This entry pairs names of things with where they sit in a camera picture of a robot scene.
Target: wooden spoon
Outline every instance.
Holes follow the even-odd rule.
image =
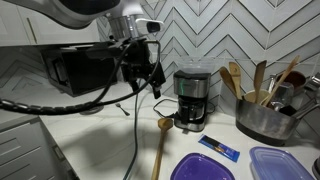
[[[254,74],[254,79],[253,79],[253,86],[254,86],[254,91],[255,91],[255,100],[254,103],[258,103],[259,99],[259,92],[261,88],[261,84],[263,81],[263,76],[264,76],[264,71],[266,69],[267,61],[264,60],[260,62],[257,67],[256,67],[256,72]]]
[[[222,81],[227,85],[227,87],[230,89],[230,91],[233,93],[233,95],[235,97],[237,97],[236,90],[235,90],[235,87],[233,84],[233,80],[232,80],[232,77],[231,77],[228,69],[226,67],[221,67],[219,69],[219,73],[220,73]]]
[[[229,62],[229,70],[230,70],[230,74],[234,83],[234,87],[236,89],[236,94],[237,94],[237,98],[238,99],[242,99],[241,96],[241,88],[240,88],[240,84],[241,84],[241,70],[240,67],[237,63],[235,62]]]
[[[161,129],[161,136],[160,136],[160,142],[159,142],[158,151],[157,151],[157,157],[156,157],[156,160],[154,161],[151,180],[158,180],[159,178],[164,138],[165,138],[166,132],[170,128],[172,128],[173,121],[172,119],[169,119],[169,118],[161,118],[158,120],[158,126]]]
[[[290,74],[290,72],[292,71],[293,67],[298,63],[300,59],[300,56],[296,56],[291,63],[289,64],[289,66],[287,67],[287,69],[282,73],[282,76],[280,78],[280,80],[277,82],[277,84],[275,85],[275,87],[272,89],[270,95],[268,96],[268,98],[264,101],[264,103],[262,104],[262,106],[267,106],[267,104],[269,103],[269,101],[271,100],[272,96],[274,95],[274,93],[277,91],[278,87],[280,86],[280,84],[286,79],[286,77]]]

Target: cable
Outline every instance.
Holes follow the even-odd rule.
[[[213,110],[212,111],[210,111],[210,112],[207,112],[207,114],[212,114],[214,111],[216,111],[216,106],[212,103],[212,102],[208,102],[208,104],[211,104],[212,105],[212,107],[213,107]]]
[[[161,45],[160,45],[160,42],[159,41],[146,41],[144,43],[147,43],[147,44],[158,44],[158,57],[157,57],[157,62],[156,62],[156,65],[149,77],[149,79],[136,91],[126,95],[126,96],[123,96],[121,98],[118,98],[118,99],[114,99],[114,100],[110,100],[110,101],[105,101],[105,102],[100,102],[100,103],[97,103],[96,106],[105,106],[105,105],[109,105],[109,104],[113,104],[113,103],[116,103],[116,102],[119,102],[119,101],[123,101],[125,99],[128,99],[138,93],[140,93],[148,84],[149,82],[152,80],[152,78],[154,77],[155,75],[155,72],[160,64],[160,51],[161,51]]]
[[[153,110],[162,118],[174,118],[174,113],[169,116],[165,116],[165,115],[161,114],[160,111],[156,110],[156,107],[164,101],[178,102],[178,101],[171,100],[171,99],[163,99],[163,100],[159,101],[156,105],[153,106]]]
[[[35,114],[35,115],[66,115],[66,114],[79,113],[79,112],[91,109],[97,106],[98,102],[109,91],[109,88],[112,83],[112,79],[114,78],[117,71],[119,70],[121,63],[125,55],[127,54],[127,51],[135,43],[136,43],[135,41],[130,42],[129,45],[125,47],[124,51],[121,53],[121,55],[118,58],[118,63],[116,64],[111,74],[111,77],[108,79],[108,82],[106,83],[106,87],[104,88],[103,92],[92,102],[87,102],[84,104],[78,104],[78,105],[67,106],[67,107],[41,107],[41,106],[35,106],[35,105],[30,106],[23,103],[15,103],[13,101],[0,98],[0,108],[7,111],[25,113],[25,114]]]
[[[136,96],[136,101],[135,101],[135,107],[134,107],[134,154],[131,160],[131,163],[127,169],[127,172],[123,178],[123,180],[128,179],[128,176],[131,172],[131,169],[133,167],[134,162],[136,161],[137,154],[138,154],[138,133],[137,133],[137,128],[138,128],[138,94]]]

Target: blue plastic container lid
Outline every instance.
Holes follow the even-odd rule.
[[[171,180],[221,179],[234,180],[232,173],[222,164],[199,153],[186,155],[171,174]]]
[[[310,173],[290,153],[274,148],[250,150],[252,165],[261,180],[313,180]]]

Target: white countertop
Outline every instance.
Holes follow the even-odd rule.
[[[61,94],[55,88],[34,88],[33,92],[20,92],[15,100],[27,104],[46,106],[72,105],[90,101],[100,91],[89,93],[78,98]],[[118,83],[112,86],[104,100],[121,97],[131,92],[128,84]],[[131,172],[131,179],[150,179],[158,148],[160,130],[157,125],[159,116],[152,110],[161,99],[155,100],[153,94],[143,91],[139,95],[140,110],[138,115],[139,152]],[[105,108],[93,115],[80,114],[67,116],[41,116],[52,136],[75,169],[81,180],[122,179],[134,153],[134,102],[135,97],[122,101],[121,106],[131,115],[124,113],[115,105]],[[159,107],[163,114],[177,111],[177,104],[164,102]],[[21,114],[0,111],[1,120],[22,116]],[[205,134],[221,143],[240,151],[237,163],[198,143],[201,134]],[[235,126],[235,118],[215,112],[208,117],[205,129],[201,133],[183,133],[173,127],[168,131],[159,179],[170,179],[176,165],[189,153],[201,153],[226,166],[237,180],[250,180],[251,158],[249,150],[255,146],[272,147],[247,137]],[[313,176],[313,162],[320,155],[318,143],[301,139],[294,134],[285,147],[273,147],[290,152]]]

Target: coffee maker base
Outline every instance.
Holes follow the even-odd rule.
[[[194,123],[187,123],[182,124],[179,119],[174,119],[174,125],[181,129],[186,129],[194,132],[201,132],[204,129],[204,123],[201,124],[194,124]]]

